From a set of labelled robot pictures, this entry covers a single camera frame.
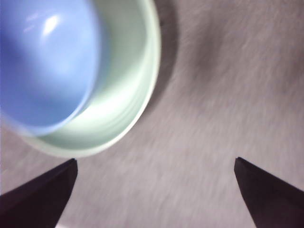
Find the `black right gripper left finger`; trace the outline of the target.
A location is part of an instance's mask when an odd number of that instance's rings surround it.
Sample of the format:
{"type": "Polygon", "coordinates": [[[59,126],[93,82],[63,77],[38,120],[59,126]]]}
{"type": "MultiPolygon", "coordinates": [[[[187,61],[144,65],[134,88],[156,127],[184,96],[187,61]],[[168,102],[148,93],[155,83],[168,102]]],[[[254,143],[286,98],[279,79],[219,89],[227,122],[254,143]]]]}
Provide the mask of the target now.
{"type": "Polygon", "coordinates": [[[70,159],[0,196],[2,228],[54,228],[72,194],[78,174],[70,159]]]}

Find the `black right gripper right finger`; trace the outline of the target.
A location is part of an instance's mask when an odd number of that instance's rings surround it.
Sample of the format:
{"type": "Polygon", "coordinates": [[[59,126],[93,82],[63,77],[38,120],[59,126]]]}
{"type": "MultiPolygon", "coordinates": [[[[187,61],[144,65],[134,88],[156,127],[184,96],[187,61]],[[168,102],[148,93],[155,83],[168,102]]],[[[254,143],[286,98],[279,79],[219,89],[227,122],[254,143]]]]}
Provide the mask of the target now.
{"type": "Polygon", "coordinates": [[[302,228],[304,192],[237,157],[234,173],[240,193],[257,228],[302,228]]]}

